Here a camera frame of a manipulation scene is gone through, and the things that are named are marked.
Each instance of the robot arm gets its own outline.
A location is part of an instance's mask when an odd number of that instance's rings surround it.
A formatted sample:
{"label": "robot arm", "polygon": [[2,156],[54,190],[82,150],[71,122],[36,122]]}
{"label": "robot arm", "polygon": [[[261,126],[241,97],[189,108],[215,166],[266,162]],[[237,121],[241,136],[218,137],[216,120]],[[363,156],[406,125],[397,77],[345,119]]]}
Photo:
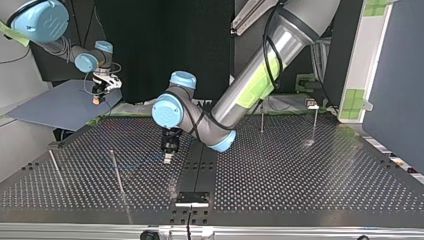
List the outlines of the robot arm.
{"label": "robot arm", "polygon": [[[284,68],[324,33],[339,2],[291,0],[285,8],[278,6],[270,37]],[[173,73],[169,88],[153,106],[154,120],[164,128],[180,128],[218,152],[226,151],[235,140],[237,123],[273,90],[264,55],[260,48],[209,114],[191,102],[196,78],[186,72]],[[271,48],[267,56],[275,76],[279,70],[277,56]]]}
{"label": "robot arm", "polygon": [[97,41],[95,49],[72,45],[63,37],[69,21],[66,7],[58,0],[2,0],[0,21],[52,55],[73,62],[84,73],[94,72],[93,103],[100,104],[105,94],[122,83],[111,73],[113,46]]}

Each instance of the white wall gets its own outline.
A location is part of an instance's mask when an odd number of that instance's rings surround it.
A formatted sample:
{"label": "white wall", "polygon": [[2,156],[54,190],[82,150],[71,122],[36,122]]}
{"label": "white wall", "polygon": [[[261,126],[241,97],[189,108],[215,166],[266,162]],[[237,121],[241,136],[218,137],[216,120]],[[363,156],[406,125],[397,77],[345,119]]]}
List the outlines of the white wall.
{"label": "white wall", "polygon": [[[17,59],[26,51],[19,43],[0,36],[0,63]],[[47,90],[31,53],[17,62],[0,64],[0,182],[43,154],[54,141],[49,127],[4,117],[18,104]]]}

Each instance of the black backdrop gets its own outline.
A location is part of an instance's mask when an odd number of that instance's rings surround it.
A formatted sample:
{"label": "black backdrop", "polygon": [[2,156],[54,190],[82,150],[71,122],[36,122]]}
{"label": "black backdrop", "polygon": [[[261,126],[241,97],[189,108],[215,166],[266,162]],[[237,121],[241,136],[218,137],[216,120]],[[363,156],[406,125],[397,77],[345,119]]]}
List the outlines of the black backdrop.
{"label": "black backdrop", "polygon": [[185,70],[197,79],[195,97],[218,99],[230,75],[230,25],[234,3],[228,0],[97,0],[97,13],[114,60],[122,93],[129,103],[156,98],[171,73]]}
{"label": "black backdrop", "polygon": [[[91,17],[95,2],[103,27]],[[124,100],[130,103],[156,98],[167,87],[171,72],[181,69],[198,77],[196,98],[218,99],[228,86],[230,69],[237,76],[260,46],[267,17],[263,16],[241,37],[231,39],[228,29],[234,1],[230,0],[65,3],[70,14],[74,3],[75,18],[71,15],[65,34],[73,43],[80,44],[87,36],[88,49],[105,38],[115,44],[114,60],[124,67],[119,74],[124,82]],[[31,48],[44,81],[56,85],[84,77],[73,64],[58,60],[35,44]],[[282,87],[275,93],[293,93],[296,75],[311,72],[307,47],[284,71]]]}

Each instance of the perforated metal table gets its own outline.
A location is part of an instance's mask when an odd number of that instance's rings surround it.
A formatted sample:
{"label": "perforated metal table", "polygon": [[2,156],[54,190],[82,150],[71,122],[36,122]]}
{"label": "perforated metal table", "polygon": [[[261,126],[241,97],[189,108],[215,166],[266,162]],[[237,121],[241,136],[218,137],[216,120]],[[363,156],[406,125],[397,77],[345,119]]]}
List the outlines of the perforated metal table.
{"label": "perforated metal table", "polygon": [[[46,153],[2,182],[0,222],[424,229],[424,186],[352,129],[329,115],[316,129],[309,115],[267,116],[264,133],[260,121],[225,153],[183,135],[164,165],[151,119],[105,119],[53,151],[60,171]],[[176,208],[180,192],[210,193],[209,207]]]}

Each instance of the blue joint cap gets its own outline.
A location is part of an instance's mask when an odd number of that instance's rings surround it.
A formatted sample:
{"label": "blue joint cap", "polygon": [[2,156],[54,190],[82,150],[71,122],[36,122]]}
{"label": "blue joint cap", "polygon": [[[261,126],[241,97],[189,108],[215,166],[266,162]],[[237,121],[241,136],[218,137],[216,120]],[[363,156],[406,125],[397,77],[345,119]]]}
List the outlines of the blue joint cap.
{"label": "blue joint cap", "polygon": [[184,118],[180,101],[170,94],[162,94],[153,105],[152,115],[155,122],[164,128],[178,126]]}
{"label": "blue joint cap", "polygon": [[171,80],[169,80],[173,84],[177,84],[183,87],[188,87],[191,89],[196,89],[196,77],[188,72],[184,71],[176,71],[171,75]]}
{"label": "blue joint cap", "polygon": [[106,41],[97,41],[95,45],[96,49],[99,49],[100,51],[107,52],[110,54],[113,54],[113,45]]}
{"label": "blue joint cap", "polygon": [[83,73],[95,71],[98,64],[97,58],[90,53],[81,53],[75,58],[75,66]]}
{"label": "blue joint cap", "polygon": [[232,130],[227,137],[222,140],[220,143],[213,145],[213,146],[208,146],[210,148],[212,148],[213,150],[217,151],[217,152],[225,152],[227,151],[231,145],[233,144],[234,140],[236,139],[236,131]]}
{"label": "blue joint cap", "polygon": [[68,21],[69,13],[66,7],[58,0],[48,0],[17,16],[11,28],[34,42],[49,43],[63,36],[68,28]]}

